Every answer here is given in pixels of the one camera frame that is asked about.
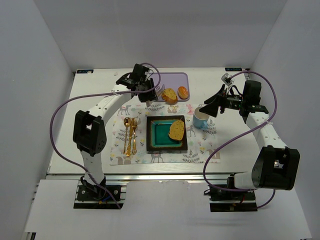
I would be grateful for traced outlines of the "silver metal tongs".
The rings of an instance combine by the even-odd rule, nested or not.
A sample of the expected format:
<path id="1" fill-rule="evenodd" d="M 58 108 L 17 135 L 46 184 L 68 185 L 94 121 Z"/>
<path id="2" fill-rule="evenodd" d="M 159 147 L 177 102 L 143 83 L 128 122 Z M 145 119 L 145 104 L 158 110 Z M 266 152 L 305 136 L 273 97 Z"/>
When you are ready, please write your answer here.
<path id="1" fill-rule="evenodd" d="M 156 95 L 156 98 L 155 99 L 152 99 L 152 100 L 148 100 L 146 102 L 146 106 L 147 107 L 150 107 L 152 105 L 153 102 L 157 102 L 159 100 L 159 98 L 161 97 L 163 91 L 165 90 L 165 85 L 163 84 L 162 86 L 157 86 L 155 88 L 155 95 Z"/>

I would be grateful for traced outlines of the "crusty yellow bread slice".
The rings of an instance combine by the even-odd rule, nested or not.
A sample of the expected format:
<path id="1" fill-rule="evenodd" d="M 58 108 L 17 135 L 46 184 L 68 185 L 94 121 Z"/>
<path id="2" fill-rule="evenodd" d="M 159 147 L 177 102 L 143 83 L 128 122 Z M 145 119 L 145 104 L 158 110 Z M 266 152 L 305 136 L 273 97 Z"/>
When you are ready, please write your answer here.
<path id="1" fill-rule="evenodd" d="M 161 98 L 169 105 L 174 105 L 178 102 L 177 94 L 172 88 L 165 88 L 161 94 Z"/>

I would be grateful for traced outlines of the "yellow herb bread slice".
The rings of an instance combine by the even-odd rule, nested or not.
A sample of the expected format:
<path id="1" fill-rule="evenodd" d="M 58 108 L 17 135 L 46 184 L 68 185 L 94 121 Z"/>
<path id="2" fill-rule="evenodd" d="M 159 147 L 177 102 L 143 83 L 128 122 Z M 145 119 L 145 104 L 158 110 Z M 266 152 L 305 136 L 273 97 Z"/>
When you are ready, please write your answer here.
<path id="1" fill-rule="evenodd" d="M 170 128 L 168 136 L 175 141 L 181 141 L 185 134 L 185 123 L 182 120 L 174 121 Z"/>

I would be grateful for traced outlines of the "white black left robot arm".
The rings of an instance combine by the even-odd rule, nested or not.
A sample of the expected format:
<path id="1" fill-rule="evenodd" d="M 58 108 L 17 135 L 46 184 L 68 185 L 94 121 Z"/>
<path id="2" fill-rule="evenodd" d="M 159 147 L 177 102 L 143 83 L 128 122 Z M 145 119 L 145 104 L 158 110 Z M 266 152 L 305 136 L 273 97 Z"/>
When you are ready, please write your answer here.
<path id="1" fill-rule="evenodd" d="M 158 99 L 154 90 L 145 92 L 155 86 L 153 79 L 149 78 L 149 72 L 148 67 L 135 64 L 132 72 L 115 82 L 111 95 L 105 96 L 89 110 L 80 110 L 75 115 L 72 138 L 88 170 L 81 178 L 81 183 L 94 196 L 103 194 L 98 185 L 106 186 L 101 152 L 107 144 L 107 122 L 134 96 L 138 96 L 142 103 Z"/>

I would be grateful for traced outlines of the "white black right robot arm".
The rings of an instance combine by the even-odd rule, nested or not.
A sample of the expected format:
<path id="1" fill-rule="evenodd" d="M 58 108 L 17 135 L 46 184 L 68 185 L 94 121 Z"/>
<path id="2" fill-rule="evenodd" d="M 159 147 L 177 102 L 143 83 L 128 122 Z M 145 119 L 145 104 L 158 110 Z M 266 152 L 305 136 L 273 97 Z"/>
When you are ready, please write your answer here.
<path id="1" fill-rule="evenodd" d="M 217 117 L 225 109 L 237 110 L 254 135 L 259 155 L 251 171 L 233 176 L 234 189 L 289 191 L 295 184 L 300 153 L 297 149 L 289 148 L 278 136 L 267 108 L 260 104 L 261 88 L 260 82 L 247 80 L 242 94 L 236 95 L 222 85 L 215 95 L 204 101 L 199 111 Z"/>

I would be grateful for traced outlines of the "lilac rectangular tray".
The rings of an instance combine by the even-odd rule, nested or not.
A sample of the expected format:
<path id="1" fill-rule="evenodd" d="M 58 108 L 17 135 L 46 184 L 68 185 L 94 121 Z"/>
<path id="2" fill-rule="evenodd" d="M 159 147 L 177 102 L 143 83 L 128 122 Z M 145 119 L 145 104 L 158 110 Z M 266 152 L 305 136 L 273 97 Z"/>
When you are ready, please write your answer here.
<path id="1" fill-rule="evenodd" d="M 178 98 L 178 102 L 186 102 L 190 99 L 190 87 L 189 87 L 189 79 L 188 75 L 184 72 L 161 72 L 161 81 L 159 87 L 164 86 L 165 89 L 171 88 L 176 93 L 178 92 L 179 87 L 185 87 L 188 91 L 188 97 L 186 99 Z"/>

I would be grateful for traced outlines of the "small orange round bun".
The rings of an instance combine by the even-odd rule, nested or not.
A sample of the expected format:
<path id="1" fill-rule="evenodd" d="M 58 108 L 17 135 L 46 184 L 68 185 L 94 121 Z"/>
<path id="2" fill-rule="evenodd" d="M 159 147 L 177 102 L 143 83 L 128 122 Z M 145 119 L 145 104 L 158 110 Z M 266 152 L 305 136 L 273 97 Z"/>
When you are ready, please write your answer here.
<path id="1" fill-rule="evenodd" d="M 188 90 L 187 90 L 186 87 L 180 86 L 180 87 L 177 89 L 177 95 L 178 95 L 181 99 L 185 100 L 185 99 L 187 99 L 187 98 L 189 97 L 189 92 L 188 92 Z"/>

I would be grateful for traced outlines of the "gold spoon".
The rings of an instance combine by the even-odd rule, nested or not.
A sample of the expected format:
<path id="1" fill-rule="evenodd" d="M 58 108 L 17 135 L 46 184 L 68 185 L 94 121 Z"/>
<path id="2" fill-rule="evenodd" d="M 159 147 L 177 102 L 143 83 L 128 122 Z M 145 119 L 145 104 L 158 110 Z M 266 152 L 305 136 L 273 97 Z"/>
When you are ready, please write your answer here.
<path id="1" fill-rule="evenodd" d="M 125 126 L 123 153 L 125 153 L 126 152 L 126 147 L 127 147 L 128 130 L 129 130 L 130 126 L 131 126 L 131 118 L 130 117 L 125 117 L 124 120 L 123 120 L 123 124 Z"/>

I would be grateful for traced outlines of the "black teal square plate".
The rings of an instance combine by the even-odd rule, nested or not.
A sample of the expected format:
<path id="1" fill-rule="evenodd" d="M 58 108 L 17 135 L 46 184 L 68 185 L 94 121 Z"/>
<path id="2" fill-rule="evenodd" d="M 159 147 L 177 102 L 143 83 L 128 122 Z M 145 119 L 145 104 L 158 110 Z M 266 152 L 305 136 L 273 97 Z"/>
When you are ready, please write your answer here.
<path id="1" fill-rule="evenodd" d="M 170 127 L 175 121 L 185 124 L 184 115 L 148 116 L 146 118 L 146 151 L 147 152 L 173 152 L 188 150 L 186 127 L 180 141 L 169 137 Z"/>

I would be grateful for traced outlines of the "animal print placemat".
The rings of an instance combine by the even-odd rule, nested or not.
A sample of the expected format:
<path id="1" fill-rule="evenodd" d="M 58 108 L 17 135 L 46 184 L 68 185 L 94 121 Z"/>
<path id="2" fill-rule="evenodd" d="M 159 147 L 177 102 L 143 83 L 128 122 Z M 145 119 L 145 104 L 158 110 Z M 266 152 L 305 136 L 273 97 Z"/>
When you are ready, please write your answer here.
<path id="1" fill-rule="evenodd" d="M 218 147 L 218 133 L 215 120 L 210 117 L 206 129 L 198 129 L 193 125 L 193 114 L 197 108 L 192 104 L 154 104 L 150 107 L 142 105 L 125 105 L 114 115 L 112 120 L 112 144 L 110 147 L 111 165 L 155 164 L 155 163 L 204 163 L 207 157 Z M 188 150 L 147 152 L 146 128 L 147 117 L 183 115 Z M 126 156 L 124 153 L 126 117 L 137 120 L 136 148 L 137 153 Z"/>

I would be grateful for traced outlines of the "gold fork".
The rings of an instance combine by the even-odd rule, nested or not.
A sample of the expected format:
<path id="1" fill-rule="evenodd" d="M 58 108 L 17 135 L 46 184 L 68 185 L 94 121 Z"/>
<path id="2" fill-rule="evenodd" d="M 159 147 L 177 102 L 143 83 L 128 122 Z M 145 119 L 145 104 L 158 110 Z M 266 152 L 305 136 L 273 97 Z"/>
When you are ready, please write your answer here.
<path id="1" fill-rule="evenodd" d="M 132 145 L 132 155 L 135 155 L 137 153 L 137 147 L 136 147 L 136 128 L 138 126 L 137 120 L 135 118 L 132 119 L 132 134 L 133 134 L 133 145 Z"/>

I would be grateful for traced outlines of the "left blue corner label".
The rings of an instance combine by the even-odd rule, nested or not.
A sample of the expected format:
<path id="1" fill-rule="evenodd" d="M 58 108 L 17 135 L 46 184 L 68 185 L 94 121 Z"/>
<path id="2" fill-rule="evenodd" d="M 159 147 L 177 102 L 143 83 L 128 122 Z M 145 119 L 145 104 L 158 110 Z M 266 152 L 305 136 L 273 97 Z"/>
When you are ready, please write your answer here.
<path id="1" fill-rule="evenodd" d="M 93 72 L 93 69 L 78 69 L 76 74 L 92 74 Z"/>

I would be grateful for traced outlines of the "aluminium rail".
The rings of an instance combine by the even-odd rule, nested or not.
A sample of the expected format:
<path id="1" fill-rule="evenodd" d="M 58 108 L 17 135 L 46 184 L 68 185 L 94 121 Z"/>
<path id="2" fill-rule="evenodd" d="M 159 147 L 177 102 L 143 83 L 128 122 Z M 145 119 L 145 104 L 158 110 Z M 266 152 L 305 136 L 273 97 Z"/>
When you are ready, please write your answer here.
<path id="1" fill-rule="evenodd" d="M 46 180 L 79 180 L 80 174 L 47 174 Z M 202 174 L 106 174 L 107 181 L 203 181 Z"/>

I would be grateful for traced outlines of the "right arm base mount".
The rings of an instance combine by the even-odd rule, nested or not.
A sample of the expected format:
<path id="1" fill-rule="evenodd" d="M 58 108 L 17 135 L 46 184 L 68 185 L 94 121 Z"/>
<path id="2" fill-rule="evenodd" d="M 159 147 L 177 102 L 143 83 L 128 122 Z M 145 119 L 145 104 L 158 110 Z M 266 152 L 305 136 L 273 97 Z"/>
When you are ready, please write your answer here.
<path id="1" fill-rule="evenodd" d="M 254 192 L 225 191 L 209 186 L 203 194 L 209 197 L 209 206 L 212 213 L 258 211 Z"/>

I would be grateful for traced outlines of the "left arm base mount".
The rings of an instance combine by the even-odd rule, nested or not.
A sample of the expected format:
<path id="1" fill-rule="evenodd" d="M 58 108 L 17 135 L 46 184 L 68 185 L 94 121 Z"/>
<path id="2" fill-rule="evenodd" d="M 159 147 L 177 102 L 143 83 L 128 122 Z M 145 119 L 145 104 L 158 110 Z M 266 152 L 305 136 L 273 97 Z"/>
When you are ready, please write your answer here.
<path id="1" fill-rule="evenodd" d="M 115 198 L 117 204 L 108 192 L 102 190 L 100 195 L 94 195 L 93 192 L 85 187 L 80 181 L 78 182 L 76 194 L 73 202 L 74 209 L 94 209 L 94 210 L 119 210 L 123 207 L 125 201 L 125 186 L 124 185 L 106 185 L 106 188 Z"/>

